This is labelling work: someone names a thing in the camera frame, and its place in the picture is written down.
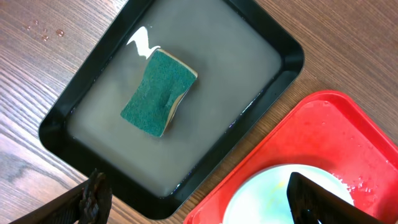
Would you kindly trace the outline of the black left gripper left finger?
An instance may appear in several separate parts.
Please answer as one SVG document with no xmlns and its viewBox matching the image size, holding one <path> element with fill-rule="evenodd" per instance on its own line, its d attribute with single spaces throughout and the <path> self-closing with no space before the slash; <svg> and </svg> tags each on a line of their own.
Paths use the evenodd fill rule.
<svg viewBox="0 0 398 224">
<path fill-rule="evenodd" d="M 88 180 L 11 224 L 106 224 L 112 197 L 106 174 L 94 170 Z"/>
</svg>

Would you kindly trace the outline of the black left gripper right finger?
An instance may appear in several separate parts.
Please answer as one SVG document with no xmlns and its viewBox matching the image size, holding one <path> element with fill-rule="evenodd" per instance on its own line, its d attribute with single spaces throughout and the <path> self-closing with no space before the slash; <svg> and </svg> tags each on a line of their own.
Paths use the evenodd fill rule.
<svg viewBox="0 0 398 224">
<path fill-rule="evenodd" d="M 298 172 L 290 175 L 287 200 L 295 224 L 381 224 Z"/>
</svg>

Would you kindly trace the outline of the light blue plate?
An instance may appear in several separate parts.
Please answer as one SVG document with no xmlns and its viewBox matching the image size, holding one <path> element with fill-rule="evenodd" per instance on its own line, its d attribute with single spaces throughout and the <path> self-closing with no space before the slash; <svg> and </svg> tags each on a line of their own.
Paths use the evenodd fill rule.
<svg viewBox="0 0 398 224">
<path fill-rule="evenodd" d="M 290 175 L 298 172 L 353 205 L 348 186 L 329 172 L 302 164 L 273 166 L 247 180 L 233 195 L 223 224 L 293 224 L 287 199 Z"/>
</svg>

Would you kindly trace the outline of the green yellow sponge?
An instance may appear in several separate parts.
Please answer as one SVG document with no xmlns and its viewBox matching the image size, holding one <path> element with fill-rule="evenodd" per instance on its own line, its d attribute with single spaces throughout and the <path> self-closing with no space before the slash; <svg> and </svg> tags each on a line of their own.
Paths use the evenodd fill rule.
<svg viewBox="0 0 398 224">
<path fill-rule="evenodd" d="M 172 54 L 157 49 L 121 117 L 141 131 L 161 137 L 198 74 Z"/>
</svg>

